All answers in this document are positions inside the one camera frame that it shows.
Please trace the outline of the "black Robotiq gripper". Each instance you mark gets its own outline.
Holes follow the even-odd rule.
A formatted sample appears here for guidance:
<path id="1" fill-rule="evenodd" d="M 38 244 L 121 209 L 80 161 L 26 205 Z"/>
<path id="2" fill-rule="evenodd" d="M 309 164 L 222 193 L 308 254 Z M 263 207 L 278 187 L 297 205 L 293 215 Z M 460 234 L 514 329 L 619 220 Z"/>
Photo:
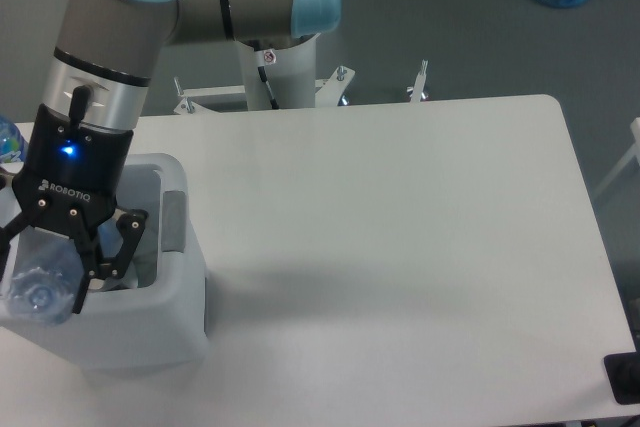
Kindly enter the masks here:
<path id="1" fill-rule="evenodd" d="M 116 209 L 132 138 L 131 130 L 93 128 L 39 106 L 23 167 L 16 175 L 1 171 L 1 191 L 13 192 L 20 207 L 1 228 L 1 278 L 11 240 L 28 227 L 73 240 L 83 268 L 73 314 L 82 312 L 92 280 L 124 278 L 148 218 L 144 210 Z M 122 245 L 104 257 L 97 229 L 112 216 Z"/>

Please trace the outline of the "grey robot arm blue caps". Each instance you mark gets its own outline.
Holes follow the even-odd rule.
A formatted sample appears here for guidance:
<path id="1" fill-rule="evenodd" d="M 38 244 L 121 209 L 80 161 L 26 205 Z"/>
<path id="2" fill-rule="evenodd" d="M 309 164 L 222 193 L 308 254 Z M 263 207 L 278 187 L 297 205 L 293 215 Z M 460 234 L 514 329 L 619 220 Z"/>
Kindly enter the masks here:
<path id="1" fill-rule="evenodd" d="M 148 214 L 117 188 L 163 46 L 266 50 L 335 29 L 342 0 L 69 0 L 19 171 L 1 174 L 1 282 L 15 316 L 59 324 L 120 280 Z"/>

